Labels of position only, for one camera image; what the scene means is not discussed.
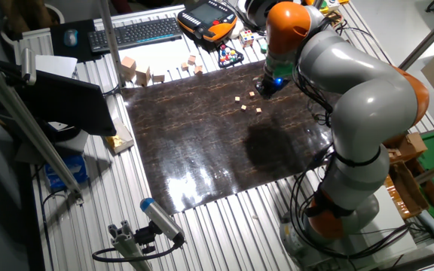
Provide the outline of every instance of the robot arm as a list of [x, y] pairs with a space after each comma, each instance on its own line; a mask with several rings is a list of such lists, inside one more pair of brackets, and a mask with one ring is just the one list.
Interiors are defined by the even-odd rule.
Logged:
[[264, 89], [259, 92], [270, 96], [279, 90], [265, 81], [290, 80], [298, 59], [299, 72], [315, 88], [343, 94], [332, 114], [336, 159], [308, 218], [311, 235], [332, 240], [362, 229], [377, 214], [373, 193], [390, 166], [381, 142], [415, 125], [429, 97], [416, 78], [357, 50], [333, 29], [316, 31], [322, 19], [315, 7], [292, 2], [270, 10]]

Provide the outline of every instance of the white paper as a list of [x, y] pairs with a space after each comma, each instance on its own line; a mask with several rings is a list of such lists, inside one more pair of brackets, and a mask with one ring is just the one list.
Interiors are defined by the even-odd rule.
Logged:
[[77, 61], [74, 57], [36, 56], [36, 70], [71, 78]]

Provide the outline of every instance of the colorful toy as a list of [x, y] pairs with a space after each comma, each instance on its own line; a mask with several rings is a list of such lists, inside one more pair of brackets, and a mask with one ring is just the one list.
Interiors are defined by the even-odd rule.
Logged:
[[252, 46], [254, 43], [254, 34], [252, 34], [250, 30], [242, 31], [239, 35], [239, 41], [242, 48]]

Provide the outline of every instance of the cardboard box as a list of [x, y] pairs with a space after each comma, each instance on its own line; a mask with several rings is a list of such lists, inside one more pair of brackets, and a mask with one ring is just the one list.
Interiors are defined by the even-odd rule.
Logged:
[[417, 132], [407, 135], [398, 135], [384, 142], [384, 146], [388, 148], [390, 163], [409, 161], [413, 158], [419, 157], [428, 149], [423, 142], [421, 135]]
[[384, 184], [403, 219], [417, 216], [429, 208], [413, 175], [402, 161], [390, 166]]
[[105, 139], [108, 142], [110, 148], [112, 148], [112, 150], [114, 151], [114, 153], [118, 154], [132, 147], [135, 144], [135, 141], [133, 140], [133, 137], [130, 134], [128, 128], [124, 125], [123, 122], [121, 122], [120, 118], [114, 119], [113, 125], [117, 130], [117, 134], [114, 136], [107, 136], [105, 137]]

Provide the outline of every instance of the computer mouse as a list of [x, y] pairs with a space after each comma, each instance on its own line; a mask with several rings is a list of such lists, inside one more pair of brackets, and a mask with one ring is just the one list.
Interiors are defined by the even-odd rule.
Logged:
[[78, 44], [78, 31], [76, 29], [66, 30], [63, 42], [68, 47], [75, 47]]

